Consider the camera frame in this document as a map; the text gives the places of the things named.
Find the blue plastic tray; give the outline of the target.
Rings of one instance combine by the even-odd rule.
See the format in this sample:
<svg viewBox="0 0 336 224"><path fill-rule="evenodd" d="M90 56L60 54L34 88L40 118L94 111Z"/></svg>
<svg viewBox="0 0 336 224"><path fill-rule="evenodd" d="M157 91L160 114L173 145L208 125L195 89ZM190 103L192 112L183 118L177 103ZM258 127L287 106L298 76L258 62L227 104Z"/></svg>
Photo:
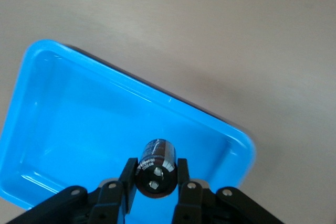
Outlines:
<svg viewBox="0 0 336 224"><path fill-rule="evenodd" d="M252 140L218 116L78 49L37 41L0 137L0 197L29 209L68 186L92 191L156 138L213 189L238 186L256 156Z"/></svg>

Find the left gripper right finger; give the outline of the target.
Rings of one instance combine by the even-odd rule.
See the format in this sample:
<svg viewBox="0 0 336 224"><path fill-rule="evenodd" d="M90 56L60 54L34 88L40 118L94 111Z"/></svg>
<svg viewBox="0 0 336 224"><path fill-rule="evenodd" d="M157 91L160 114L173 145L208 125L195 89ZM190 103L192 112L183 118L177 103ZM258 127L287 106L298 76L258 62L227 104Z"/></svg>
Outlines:
<svg viewBox="0 0 336 224"><path fill-rule="evenodd" d="M284 224L235 187L215 193L190 178L188 162L177 160L178 203L172 224Z"/></svg>

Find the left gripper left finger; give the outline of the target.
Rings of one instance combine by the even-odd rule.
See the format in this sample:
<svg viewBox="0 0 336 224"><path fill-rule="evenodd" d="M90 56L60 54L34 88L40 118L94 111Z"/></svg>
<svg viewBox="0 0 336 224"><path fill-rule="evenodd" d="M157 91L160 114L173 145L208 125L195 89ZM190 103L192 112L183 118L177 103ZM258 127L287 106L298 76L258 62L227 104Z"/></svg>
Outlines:
<svg viewBox="0 0 336 224"><path fill-rule="evenodd" d="M135 198L137 158L129 158L118 179L92 192L70 186L7 224L125 224Z"/></svg>

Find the black cylindrical capacitor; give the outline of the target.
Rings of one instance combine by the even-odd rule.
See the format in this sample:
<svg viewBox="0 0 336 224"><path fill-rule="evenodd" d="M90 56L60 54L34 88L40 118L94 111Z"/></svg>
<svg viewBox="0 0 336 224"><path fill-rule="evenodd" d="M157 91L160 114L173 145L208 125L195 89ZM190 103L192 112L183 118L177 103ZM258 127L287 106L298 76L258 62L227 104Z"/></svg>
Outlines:
<svg viewBox="0 0 336 224"><path fill-rule="evenodd" d="M137 189L149 198L170 195L177 185L177 158L172 143L158 138L147 143L135 172Z"/></svg>

